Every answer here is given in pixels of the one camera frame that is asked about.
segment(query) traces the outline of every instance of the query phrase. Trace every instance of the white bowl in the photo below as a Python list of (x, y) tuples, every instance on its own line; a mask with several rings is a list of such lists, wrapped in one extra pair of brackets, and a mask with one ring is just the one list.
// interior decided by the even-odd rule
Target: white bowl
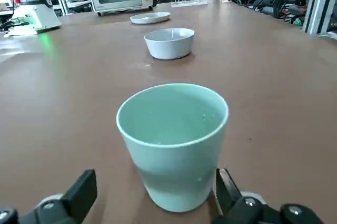
[(191, 51), (194, 31), (188, 28), (166, 28), (144, 36), (150, 54), (158, 59), (176, 59)]
[(170, 14), (169, 12), (155, 12), (134, 15), (130, 17), (130, 21), (135, 24), (160, 23), (170, 19)]

